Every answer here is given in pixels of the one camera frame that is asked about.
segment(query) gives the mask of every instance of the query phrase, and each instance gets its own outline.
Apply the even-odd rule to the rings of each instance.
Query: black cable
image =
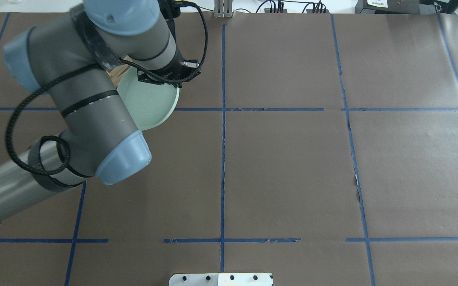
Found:
[[[204,37],[205,37],[204,51],[202,52],[202,58],[201,58],[201,60],[199,62],[199,66],[196,68],[196,70],[194,70],[186,78],[179,79],[179,80],[174,80],[174,79],[163,78],[162,76],[156,75],[153,72],[151,72],[149,70],[146,70],[145,68],[141,67],[140,65],[138,65],[136,63],[133,63],[133,62],[131,62],[129,60],[124,60],[124,59],[120,58],[121,63],[122,64],[127,64],[127,65],[129,65],[131,67],[135,67],[137,70],[142,71],[147,76],[149,76],[151,78],[154,78],[154,79],[157,79],[157,80],[160,80],[160,81],[163,81],[164,83],[170,83],[170,84],[173,84],[173,83],[184,83],[184,82],[189,81],[189,80],[193,79],[194,77],[196,77],[197,74],[200,72],[202,64],[204,64],[204,61],[206,59],[206,54],[208,52],[208,25],[206,24],[206,19],[204,18],[204,15],[202,14],[202,11],[200,10],[200,7],[196,3],[186,2],[186,1],[183,1],[182,3],[187,4],[187,6],[195,7],[197,9],[197,11],[199,12],[200,18],[202,20],[202,25],[204,26]]]
[[[302,4],[309,4],[311,2],[304,2],[304,1],[291,1],[291,0],[281,0],[282,2],[290,2],[290,3],[302,3]]]
[[[238,11],[238,10],[247,11],[248,13],[252,13],[251,11],[248,11],[247,9],[244,9],[244,8],[238,8],[235,11]]]
[[[212,9],[204,8],[204,7],[201,7],[201,6],[199,6],[199,8],[204,9],[204,10],[207,10],[207,11],[214,12],[214,10],[212,10]]]
[[[316,3],[314,3],[314,2],[309,2],[309,3],[307,3],[307,5],[305,5],[305,7],[303,7],[303,10],[301,11],[302,14],[305,13],[305,10],[307,9],[307,7],[308,7],[310,4],[312,4],[312,9],[315,9],[315,8],[316,8]]]
[[[320,14],[322,9],[323,9],[323,6],[324,6],[323,2],[319,1],[317,3],[316,8],[314,9],[313,13]]]
[[[270,13],[271,13],[271,11],[272,11],[272,6],[271,6],[271,4],[273,4],[273,9],[276,9],[276,8],[277,8],[275,1],[273,1],[273,0],[266,0],[265,2],[262,2],[261,5],[259,5],[258,9],[256,10],[256,13],[259,12],[259,9],[260,9],[260,8],[262,7],[262,5],[264,5],[266,2],[270,2]]]
[[[153,72],[147,71],[143,67],[141,67],[140,65],[138,65],[136,63],[133,63],[133,62],[130,62],[128,60],[124,60],[124,59],[120,58],[120,62],[122,64],[127,64],[127,65],[130,65],[132,67],[135,67],[136,69],[146,73],[148,76],[151,76],[151,77],[153,77],[155,79],[161,80],[164,83],[171,83],[171,84],[172,83],[184,83],[186,81],[189,81],[189,80],[193,79],[194,77],[196,77],[198,75],[202,65],[204,64],[204,61],[206,59],[206,54],[208,52],[208,25],[206,24],[206,20],[204,18],[204,15],[202,14],[202,11],[201,11],[200,7],[196,3],[182,1],[182,2],[176,2],[176,5],[179,5],[180,7],[187,7],[187,6],[195,7],[197,9],[197,11],[199,12],[200,18],[202,20],[202,25],[204,26],[204,32],[205,32],[204,51],[202,53],[202,59],[200,60],[199,66],[196,68],[196,70],[194,70],[186,78],[183,78],[183,79],[180,79],[180,80],[171,80],[171,79],[166,79],[166,78],[163,78],[161,76],[158,76],[158,75],[154,74]],[[29,103],[31,103],[31,101],[35,100],[38,96],[40,96],[40,94],[43,94],[44,92],[46,92],[47,90],[51,89],[52,87],[54,87],[58,83],[61,83],[62,81],[65,81],[65,80],[67,80],[69,78],[72,78],[74,76],[77,76],[79,74],[82,74],[84,72],[87,72],[87,71],[95,69],[95,68],[101,68],[101,67],[100,67],[99,64],[91,64],[91,65],[87,65],[87,66],[82,67],[82,68],[80,68],[78,70],[74,70],[72,72],[69,72],[67,74],[64,74],[64,75],[58,77],[58,78],[54,79],[53,81],[47,83],[43,87],[40,87],[38,90],[36,90],[32,94],[30,94],[27,98],[25,98],[15,108],[15,110],[14,110],[14,112],[13,112],[13,114],[12,114],[12,116],[11,116],[9,122],[8,122],[7,129],[6,129],[6,132],[5,132],[5,146],[6,146],[8,155],[10,156],[10,159],[12,161],[14,161],[14,163],[17,164],[20,168],[22,168],[23,170],[25,170],[27,172],[33,173],[33,174],[38,174],[38,175],[42,175],[42,176],[52,176],[53,174],[58,174],[59,172],[64,170],[66,167],[68,167],[69,162],[70,162],[70,147],[69,147],[67,141],[65,141],[64,139],[62,139],[61,137],[58,137],[58,136],[44,136],[44,137],[42,137],[42,141],[43,142],[56,141],[59,145],[61,145],[65,149],[64,150],[64,154],[63,154],[63,159],[61,161],[61,163],[62,163],[61,166],[59,166],[58,168],[56,168],[54,170],[44,170],[43,166],[41,166],[40,164],[31,166],[31,165],[28,165],[28,164],[24,163],[23,161],[21,161],[19,156],[15,152],[15,148],[14,148],[14,145],[13,145],[13,138],[12,138],[13,130],[15,129],[15,124],[17,123],[17,119],[19,118],[19,116],[22,113],[22,111],[24,110],[24,108]]]
[[[40,89],[38,89],[36,92],[33,92],[32,94],[30,94],[15,108],[10,118],[10,121],[8,122],[6,133],[5,133],[6,149],[7,149],[8,155],[10,156],[10,159],[14,161],[15,164],[17,164],[19,167],[26,170],[27,172],[30,172],[33,174],[39,174],[42,176],[52,176],[53,174],[58,174],[59,172],[61,172],[68,166],[68,163],[70,161],[70,148],[68,146],[68,143],[64,139],[57,137],[57,136],[51,136],[54,139],[48,138],[46,141],[56,141],[57,143],[62,145],[62,147],[65,149],[65,154],[64,154],[63,160],[61,161],[62,163],[61,166],[59,166],[58,168],[54,170],[47,171],[47,170],[44,170],[42,167],[30,166],[24,163],[23,161],[21,161],[19,156],[15,153],[15,149],[13,147],[13,139],[12,139],[13,129],[15,128],[15,124],[17,123],[17,119],[19,118],[20,114],[24,110],[24,107],[26,107],[29,103],[31,103],[31,101],[33,101],[35,98],[40,96],[40,94],[43,94],[44,92],[54,87],[58,83],[61,83],[62,81],[65,81],[69,78],[72,78],[81,73],[87,72],[89,70],[92,70],[94,68],[100,68],[100,65],[91,64],[91,65],[82,67],[78,70],[69,72],[65,75],[62,75],[56,78],[55,80],[49,82],[48,84],[44,85],[43,87],[40,87]]]

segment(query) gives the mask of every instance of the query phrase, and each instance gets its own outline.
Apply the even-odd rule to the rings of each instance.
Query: light green plate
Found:
[[[118,85],[118,93],[140,130],[162,124],[174,111],[180,89],[172,85],[153,85],[137,80],[133,67],[125,72]]]

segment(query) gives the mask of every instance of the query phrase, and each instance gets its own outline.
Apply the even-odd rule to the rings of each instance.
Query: coiled black cable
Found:
[[[256,13],[259,12],[259,9],[262,7],[262,5],[265,5],[266,2],[270,2],[270,13],[272,12],[272,7],[273,7],[273,11],[275,11],[277,9],[277,4],[275,3],[275,1],[266,0],[265,2],[262,2],[261,5],[259,5],[259,7],[256,9]]]
[[[135,67],[136,69],[146,73],[148,76],[151,76],[151,77],[153,77],[155,79],[161,80],[164,83],[171,83],[171,84],[173,84],[173,83],[184,83],[184,82],[189,81],[189,80],[193,79],[194,77],[196,77],[198,75],[198,73],[200,72],[200,69],[201,69],[202,65],[204,64],[204,61],[206,59],[206,54],[208,52],[208,25],[206,24],[206,20],[204,18],[204,15],[202,14],[202,11],[201,11],[200,7],[197,4],[193,3],[193,2],[186,2],[186,1],[175,2],[175,4],[179,5],[179,6],[185,6],[185,7],[186,6],[195,7],[197,9],[197,11],[199,12],[199,14],[200,14],[200,18],[202,20],[202,25],[204,26],[204,31],[205,31],[204,51],[202,53],[202,59],[200,60],[199,66],[196,68],[196,70],[194,70],[186,78],[182,78],[182,79],[179,79],[179,80],[172,80],[172,79],[163,78],[161,76],[157,76],[153,72],[145,70],[143,67],[141,67],[140,65],[138,65],[136,63],[133,63],[133,62],[130,62],[128,60],[124,60],[124,59],[120,58],[120,62],[122,64],[127,64],[129,66]],[[42,143],[44,143],[46,141],[55,141],[58,144],[60,144],[64,149],[64,154],[63,154],[63,159],[61,161],[61,166],[59,166],[58,168],[56,168],[54,170],[44,170],[44,168],[43,168],[43,166],[41,165],[40,162],[35,164],[35,165],[28,165],[28,164],[24,163],[19,158],[19,156],[15,152],[15,148],[14,148],[14,145],[13,145],[13,138],[12,138],[13,137],[13,131],[15,129],[15,125],[17,123],[17,120],[18,120],[20,114],[22,113],[22,111],[24,110],[24,108],[29,103],[31,103],[31,101],[35,100],[38,96],[40,96],[40,94],[43,94],[44,92],[46,92],[47,90],[51,89],[52,87],[54,87],[58,83],[61,83],[62,81],[65,81],[65,80],[67,80],[69,78],[72,78],[74,76],[77,76],[79,74],[82,74],[84,72],[87,72],[87,71],[95,69],[95,68],[101,68],[101,67],[98,64],[91,64],[91,65],[87,65],[85,67],[81,67],[78,70],[71,71],[71,72],[69,72],[67,74],[64,74],[64,75],[58,77],[58,78],[52,80],[51,82],[47,83],[43,87],[40,87],[38,90],[36,90],[32,94],[30,94],[27,98],[25,98],[15,108],[12,116],[10,117],[10,120],[8,122],[8,125],[7,125],[7,129],[6,129],[6,132],[5,132],[5,146],[6,146],[6,150],[7,150],[7,153],[9,155],[10,159],[12,161],[14,161],[15,164],[17,164],[20,168],[22,168],[23,170],[25,170],[27,172],[30,172],[32,174],[38,174],[38,175],[42,175],[42,176],[52,176],[53,174],[58,174],[59,172],[64,170],[66,167],[68,167],[69,162],[70,162],[70,147],[69,147],[67,141],[65,141],[61,137],[58,137],[58,136],[44,136],[44,137],[42,137]]]

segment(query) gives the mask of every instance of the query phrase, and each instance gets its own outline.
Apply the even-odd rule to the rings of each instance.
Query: metal bracket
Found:
[[[233,18],[233,0],[215,0],[214,10],[216,18]]]
[[[273,286],[270,273],[175,274],[169,286]]]

